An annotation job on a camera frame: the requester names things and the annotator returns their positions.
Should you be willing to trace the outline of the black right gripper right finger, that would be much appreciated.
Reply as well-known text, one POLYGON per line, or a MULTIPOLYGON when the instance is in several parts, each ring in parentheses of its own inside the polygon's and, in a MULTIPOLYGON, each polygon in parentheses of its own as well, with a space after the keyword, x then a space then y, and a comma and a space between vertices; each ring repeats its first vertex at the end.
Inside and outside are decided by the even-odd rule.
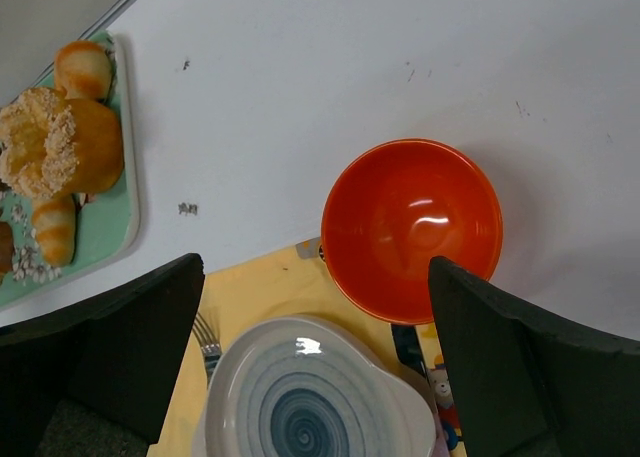
POLYGON ((436 330, 470 456, 636 456, 639 343, 431 260, 436 330))

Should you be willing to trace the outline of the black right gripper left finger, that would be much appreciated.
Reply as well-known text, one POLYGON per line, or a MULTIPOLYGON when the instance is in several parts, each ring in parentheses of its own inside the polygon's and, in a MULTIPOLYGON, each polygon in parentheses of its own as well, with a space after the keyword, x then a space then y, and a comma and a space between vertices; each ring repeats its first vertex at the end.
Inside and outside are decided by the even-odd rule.
POLYGON ((201 257, 1 329, 4 456, 144 456, 157 443, 204 285, 201 257))

